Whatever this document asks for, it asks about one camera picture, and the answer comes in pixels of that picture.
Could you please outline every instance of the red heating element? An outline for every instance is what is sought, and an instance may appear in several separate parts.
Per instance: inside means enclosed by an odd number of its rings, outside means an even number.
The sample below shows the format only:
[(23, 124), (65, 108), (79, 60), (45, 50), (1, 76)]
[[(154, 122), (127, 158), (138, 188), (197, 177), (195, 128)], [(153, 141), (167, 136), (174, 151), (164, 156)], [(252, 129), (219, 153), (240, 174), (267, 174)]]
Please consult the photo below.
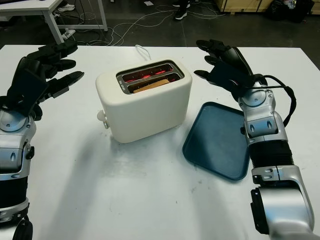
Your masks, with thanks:
[(172, 70), (173, 68), (170, 66), (170, 64), (162, 64), (160, 66), (154, 66), (145, 70), (125, 74), (122, 76), (122, 79), (124, 82), (130, 83), (136, 80), (147, 79), (155, 75), (164, 74)]

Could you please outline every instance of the robotic arm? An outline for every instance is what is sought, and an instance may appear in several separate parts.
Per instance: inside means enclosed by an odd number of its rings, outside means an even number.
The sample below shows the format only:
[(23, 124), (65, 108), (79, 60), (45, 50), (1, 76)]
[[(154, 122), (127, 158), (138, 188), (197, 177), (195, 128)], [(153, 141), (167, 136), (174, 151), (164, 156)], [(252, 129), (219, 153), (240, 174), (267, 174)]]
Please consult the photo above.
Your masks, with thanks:
[(23, 57), (6, 96), (0, 97), (0, 238), (31, 240), (33, 226), (27, 213), (28, 176), (35, 148), (31, 140), (35, 121), (42, 118), (39, 104), (67, 92), (84, 75), (81, 71), (60, 79), (57, 72), (71, 69), (74, 60), (62, 59), (76, 51), (75, 43), (46, 45)]
[[(204, 59), (214, 68), (194, 73), (232, 93), (244, 113), (245, 135), (253, 163), (251, 191), (256, 230), (272, 240), (320, 240), (313, 234), (314, 213), (299, 167), (294, 165), (285, 126), (296, 108), (293, 90), (273, 76), (253, 74), (236, 47), (216, 40), (198, 40), (197, 46), (210, 55)], [(280, 86), (268, 86), (272, 78)], [(272, 88), (284, 88), (291, 97), (287, 118), (275, 111)]]

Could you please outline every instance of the blue tray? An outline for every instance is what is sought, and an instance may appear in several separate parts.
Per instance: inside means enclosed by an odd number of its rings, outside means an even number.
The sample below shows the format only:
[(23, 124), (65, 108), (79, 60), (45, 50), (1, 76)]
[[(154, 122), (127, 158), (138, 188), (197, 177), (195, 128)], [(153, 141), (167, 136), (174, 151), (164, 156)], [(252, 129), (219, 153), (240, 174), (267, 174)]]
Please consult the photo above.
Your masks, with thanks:
[(184, 157), (228, 179), (243, 179), (249, 165), (246, 138), (240, 132), (243, 125), (242, 111), (206, 102), (184, 142)]

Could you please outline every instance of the white toaster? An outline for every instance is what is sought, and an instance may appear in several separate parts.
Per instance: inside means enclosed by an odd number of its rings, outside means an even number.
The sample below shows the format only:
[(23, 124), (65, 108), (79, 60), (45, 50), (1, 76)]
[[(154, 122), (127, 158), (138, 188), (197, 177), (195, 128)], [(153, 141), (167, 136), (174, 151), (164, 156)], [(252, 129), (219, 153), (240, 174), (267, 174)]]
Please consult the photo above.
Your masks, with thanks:
[(95, 81), (104, 110), (98, 119), (120, 143), (157, 134), (184, 121), (191, 84), (187, 69), (172, 59), (103, 73)]

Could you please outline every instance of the dark floor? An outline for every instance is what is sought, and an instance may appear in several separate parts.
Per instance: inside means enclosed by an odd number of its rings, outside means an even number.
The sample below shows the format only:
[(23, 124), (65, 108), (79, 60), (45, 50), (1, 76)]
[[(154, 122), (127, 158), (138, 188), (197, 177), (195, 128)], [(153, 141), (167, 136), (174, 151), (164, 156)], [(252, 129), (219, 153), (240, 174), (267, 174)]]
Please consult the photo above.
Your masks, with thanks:
[[(159, 5), (170, 5), (172, 0), (153, 0)], [(92, 12), (89, 0), (82, 0), (85, 12)], [(91, 0), (96, 18), (100, 22), (98, 4)], [(104, 10), (108, 27), (113, 28), (120, 23), (134, 23), (138, 18), (157, 12), (155, 6), (146, 6), (143, 0), (115, 0), (110, 3), (104, 0)], [(212, 3), (193, 4), (189, 11), (200, 13), (202, 18), (221, 14), (206, 8), (217, 9)], [(159, 7), (160, 10), (171, 10), (171, 7)], [(76, 0), (76, 9), (82, 13), (79, 0)], [(68, 12), (78, 16), (76, 11)], [(156, 25), (171, 12), (162, 12), (143, 18), (138, 24)], [(63, 18), (66, 24), (79, 22), (75, 18)], [(95, 24), (94, 19), (86, 23)], [(122, 24), (116, 32), (123, 35), (130, 24)], [(90, 42), (93, 40), (111, 39), (111, 30), (103, 36), (99, 30), (76, 32), (74, 38), (77, 42)], [(114, 35), (116, 43), (119, 37)], [(217, 16), (214, 19), (200, 19), (189, 13), (182, 21), (173, 21), (173, 15), (155, 27), (133, 26), (124, 37), (123, 46), (171, 46), (194, 47), (198, 39), (217, 39), (237, 47), (298, 47), (310, 57), (320, 69), (320, 17), (308, 16), (302, 23), (292, 23), (287, 20), (273, 21), (257, 13), (236, 13), (235, 15)], [(43, 45), (54, 42), (51, 32), (42, 16), (27, 16), (26, 21), (20, 18), (11, 27), (0, 28), (0, 48), (6, 44)]]

